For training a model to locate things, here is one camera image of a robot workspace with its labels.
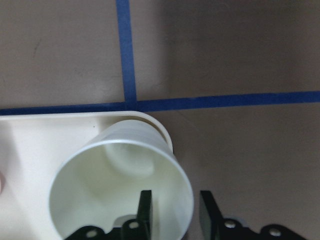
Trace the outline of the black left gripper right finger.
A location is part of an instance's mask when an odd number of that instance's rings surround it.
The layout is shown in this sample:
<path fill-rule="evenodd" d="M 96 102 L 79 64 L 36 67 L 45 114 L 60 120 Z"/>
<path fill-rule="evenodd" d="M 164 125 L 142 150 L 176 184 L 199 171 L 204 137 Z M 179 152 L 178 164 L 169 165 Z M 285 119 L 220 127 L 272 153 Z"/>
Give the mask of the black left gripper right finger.
<path fill-rule="evenodd" d="M 205 240 L 220 240 L 221 211 L 209 190 L 199 193 L 199 222 Z"/>

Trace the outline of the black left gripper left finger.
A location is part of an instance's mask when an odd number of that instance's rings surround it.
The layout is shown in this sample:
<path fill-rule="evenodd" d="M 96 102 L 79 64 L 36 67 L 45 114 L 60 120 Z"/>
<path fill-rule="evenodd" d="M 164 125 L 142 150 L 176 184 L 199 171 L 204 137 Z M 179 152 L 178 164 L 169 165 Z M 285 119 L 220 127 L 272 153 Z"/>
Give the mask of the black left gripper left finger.
<path fill-rule="evenodd" d="M 152 238 L 152 191 L 142 190 L 138 203 L 136 220 L 139 223 L 139 231 L 142 240 Z"/>

